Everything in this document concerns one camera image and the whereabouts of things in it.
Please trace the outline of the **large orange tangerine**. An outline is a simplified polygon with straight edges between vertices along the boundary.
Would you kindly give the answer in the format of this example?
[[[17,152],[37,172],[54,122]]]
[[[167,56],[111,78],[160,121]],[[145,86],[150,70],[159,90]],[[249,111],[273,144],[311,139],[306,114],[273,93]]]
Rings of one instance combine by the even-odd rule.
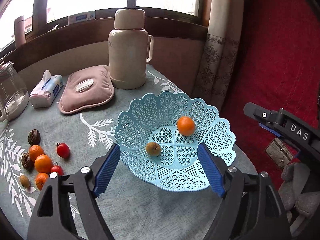
[[[37,172],[50,174],[53,162],[48,155],[41,154],[35,159],[34,166]]]

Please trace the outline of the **orange tangerine near edge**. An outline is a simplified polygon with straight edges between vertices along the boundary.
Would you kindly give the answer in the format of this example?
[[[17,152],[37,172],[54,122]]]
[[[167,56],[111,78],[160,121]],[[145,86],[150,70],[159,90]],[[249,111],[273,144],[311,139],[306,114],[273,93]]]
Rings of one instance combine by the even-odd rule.
[[[35,178],[35,184],[39,191],[42,190],[44,184],[46,183],[47,179],[49,178],[49,175],[46,173],[38,173]]]

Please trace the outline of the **small green-brown fruit on table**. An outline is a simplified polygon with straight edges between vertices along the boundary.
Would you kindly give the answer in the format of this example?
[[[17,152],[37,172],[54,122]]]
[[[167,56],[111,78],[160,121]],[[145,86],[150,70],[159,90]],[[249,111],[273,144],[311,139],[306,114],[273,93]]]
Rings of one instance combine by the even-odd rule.
[[[19,180],[20,180],[20,184],[24,188],[28,189],[30,187],[30,181],[29,181],[28,177],[26,177],[25,175],[20,175]]]

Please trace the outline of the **grey plush toy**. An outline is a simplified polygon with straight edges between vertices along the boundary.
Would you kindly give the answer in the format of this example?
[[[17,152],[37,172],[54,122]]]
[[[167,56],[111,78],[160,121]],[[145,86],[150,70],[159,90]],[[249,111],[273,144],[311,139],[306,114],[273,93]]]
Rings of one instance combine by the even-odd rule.
[[[292,239],[319,239],[319,173],[303,163],[287,165],[278,193]]]

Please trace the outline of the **red cherry tomato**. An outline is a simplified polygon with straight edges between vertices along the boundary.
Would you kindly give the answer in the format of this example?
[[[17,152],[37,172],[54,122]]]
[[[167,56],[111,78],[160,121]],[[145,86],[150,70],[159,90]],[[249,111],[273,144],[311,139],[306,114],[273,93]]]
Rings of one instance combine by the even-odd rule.
[[[59,166],[59,165],[57,165],[57,164],[55,164],[55,165],[52,166],[50,172],[51,172],[51,173],[56,172],[56,173],[57,173],[58,175],[60,175],[60,176],[63,176],[63,175],[64,175],[64,171],[63,171],[62,167]]]
[[[65,144],[64,142],[57,143],[56,152],[58,156],[60,156],[63,159],[68,159],[71,153],[68,145]]]

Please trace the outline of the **dark water chestnut near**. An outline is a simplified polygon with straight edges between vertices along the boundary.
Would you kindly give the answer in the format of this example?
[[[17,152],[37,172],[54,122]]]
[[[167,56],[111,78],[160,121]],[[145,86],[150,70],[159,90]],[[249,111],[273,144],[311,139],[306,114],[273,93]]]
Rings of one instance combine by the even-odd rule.
[[[31,171],[34,168],[34,162],[32,161],[29,152],[22,154],[21,164],[27,171]]]

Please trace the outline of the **dark water chestnut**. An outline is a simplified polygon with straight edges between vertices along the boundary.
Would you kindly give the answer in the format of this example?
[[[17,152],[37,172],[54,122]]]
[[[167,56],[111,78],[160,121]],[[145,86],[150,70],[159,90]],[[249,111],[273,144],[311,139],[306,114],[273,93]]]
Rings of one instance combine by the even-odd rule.
[[[33,129],[28,134],[28,143],[33,145],[39,145],[41,141],[40,132],[37,129]]]
[[[32,161],[29,152],[22,154],[21,164],[27,171],[31,171],[34,168],[34,162]]]

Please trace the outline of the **small orange tangerine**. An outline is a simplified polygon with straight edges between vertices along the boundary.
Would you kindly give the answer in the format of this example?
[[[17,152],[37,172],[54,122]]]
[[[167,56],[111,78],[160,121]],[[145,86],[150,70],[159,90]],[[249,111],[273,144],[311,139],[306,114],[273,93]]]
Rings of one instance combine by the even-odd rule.
[[[39,145],[33,145],[29,148],[30,159],[34,162],[36,158],[42,154],[45,154],[43,148]]]

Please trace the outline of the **red quilted blanket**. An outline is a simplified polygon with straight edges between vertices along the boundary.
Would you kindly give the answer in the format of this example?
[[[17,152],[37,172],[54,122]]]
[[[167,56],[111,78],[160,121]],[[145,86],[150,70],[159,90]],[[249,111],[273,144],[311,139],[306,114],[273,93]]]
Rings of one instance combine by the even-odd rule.
[[[248,102],[283,108],[316,127],[319,18],[307,0],[245,0],[240,46],[221,109],[236,144],[275,187],[281,171],[267,155],[273,134],[244,115]]]

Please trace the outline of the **dark water chestnut far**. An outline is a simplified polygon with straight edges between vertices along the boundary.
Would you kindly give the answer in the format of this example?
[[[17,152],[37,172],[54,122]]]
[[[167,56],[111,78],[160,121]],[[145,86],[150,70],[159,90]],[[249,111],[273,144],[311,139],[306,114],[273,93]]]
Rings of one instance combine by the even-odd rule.
[[[40,132],[37,129],[33,129],[28,134],[28,143],[33,145],[39,145],[41,141]]]

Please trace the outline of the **orange tangerine in basket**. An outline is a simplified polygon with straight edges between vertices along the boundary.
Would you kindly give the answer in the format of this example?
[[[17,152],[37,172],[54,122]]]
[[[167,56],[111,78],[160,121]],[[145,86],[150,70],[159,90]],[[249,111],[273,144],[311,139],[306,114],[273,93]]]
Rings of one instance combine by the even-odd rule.
[[[182,116],[177,121],[177,129],[181,135],[191,136],[195,132],[195,122],[188,116]]]

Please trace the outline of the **beige patterned curtain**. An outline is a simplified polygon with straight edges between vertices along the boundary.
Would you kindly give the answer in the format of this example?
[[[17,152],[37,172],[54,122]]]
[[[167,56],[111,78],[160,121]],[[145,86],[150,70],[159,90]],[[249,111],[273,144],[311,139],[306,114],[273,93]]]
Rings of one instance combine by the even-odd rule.
[[[207,38],[204,43],[192,97],[221,109],[238,53],[244,0],[212,0]]]

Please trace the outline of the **small green-brown fruit in basket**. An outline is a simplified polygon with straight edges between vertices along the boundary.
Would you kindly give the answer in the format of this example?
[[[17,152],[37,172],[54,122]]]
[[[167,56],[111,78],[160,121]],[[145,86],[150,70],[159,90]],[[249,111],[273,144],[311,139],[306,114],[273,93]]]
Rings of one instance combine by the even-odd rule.
[[[159,156],[162,151],[161,146],[156,142],[148,142],[145,150],[150,156]]]

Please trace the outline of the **light blue plastic fruit basket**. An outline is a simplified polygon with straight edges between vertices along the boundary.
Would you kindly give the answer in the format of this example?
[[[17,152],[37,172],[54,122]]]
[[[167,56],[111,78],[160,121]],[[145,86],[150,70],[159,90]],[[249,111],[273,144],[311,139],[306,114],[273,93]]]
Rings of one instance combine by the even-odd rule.
[[[177,129],[182,116],[195,122],[191,136],[185,137]],[[202,98],[191,99],[185,93],[148,93],[132,100],[128,110],[119,113],[114,136],[120,158],[129,170],[142,181],[167,191],[200,191],[209,186],[197,157],[202,142],[228,166],[236,158],[236,137],[229,121]],[[148,142],[161,146],[159,156],[146,152]]]

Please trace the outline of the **tissue pack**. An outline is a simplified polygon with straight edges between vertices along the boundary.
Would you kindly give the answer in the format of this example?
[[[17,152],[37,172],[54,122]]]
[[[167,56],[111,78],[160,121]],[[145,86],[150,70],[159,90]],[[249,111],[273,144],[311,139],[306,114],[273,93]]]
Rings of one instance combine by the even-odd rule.
[[[29,101],[34,108],[50,107],[62,87],[62,76],[45,70],[41,81],[31,91]]]

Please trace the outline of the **glass electric kettle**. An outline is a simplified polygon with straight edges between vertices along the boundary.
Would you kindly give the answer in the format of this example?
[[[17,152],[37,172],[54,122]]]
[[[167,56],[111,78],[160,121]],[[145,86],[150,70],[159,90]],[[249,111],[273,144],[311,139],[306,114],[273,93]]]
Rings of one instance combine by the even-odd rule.
[[[27,87],[14,68],[14,63],[1,62],[1,122],[16,119],[27,107]]]

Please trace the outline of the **pink hot water bag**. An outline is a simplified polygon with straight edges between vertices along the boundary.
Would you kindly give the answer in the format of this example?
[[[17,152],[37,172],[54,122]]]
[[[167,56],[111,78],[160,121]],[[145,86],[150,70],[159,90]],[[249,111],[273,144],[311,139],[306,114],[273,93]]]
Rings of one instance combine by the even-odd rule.
[[[70,115],[108,103],[114,96],[106,65],[88,67],[72,73],[59,101],[62,114]]]

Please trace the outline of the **beige thermos flask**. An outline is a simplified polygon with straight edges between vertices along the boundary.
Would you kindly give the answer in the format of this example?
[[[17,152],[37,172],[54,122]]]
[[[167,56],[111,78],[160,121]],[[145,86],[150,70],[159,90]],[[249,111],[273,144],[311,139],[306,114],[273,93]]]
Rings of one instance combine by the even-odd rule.
[[[145,11],[118,9],[108,36],[110,78],[117,89],[136,89],[146,81],[154,37],[145,29]]]

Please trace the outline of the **pink tumbler on windowsill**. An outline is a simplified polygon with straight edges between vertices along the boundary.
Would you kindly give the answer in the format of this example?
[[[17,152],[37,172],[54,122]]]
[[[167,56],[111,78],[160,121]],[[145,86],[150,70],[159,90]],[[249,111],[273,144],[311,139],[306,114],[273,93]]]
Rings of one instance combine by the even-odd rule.
[[[16,49],[25,44],[24,16],[20,16],[14,21],[14,39]]]

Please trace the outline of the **white blue box on windowsill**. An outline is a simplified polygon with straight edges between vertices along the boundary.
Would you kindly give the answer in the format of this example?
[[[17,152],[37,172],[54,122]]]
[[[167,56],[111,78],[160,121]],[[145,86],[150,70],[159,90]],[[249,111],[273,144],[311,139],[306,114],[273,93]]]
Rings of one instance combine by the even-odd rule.
[[[68,16],[69,25],[89,20],[95,20],[95,10]]]

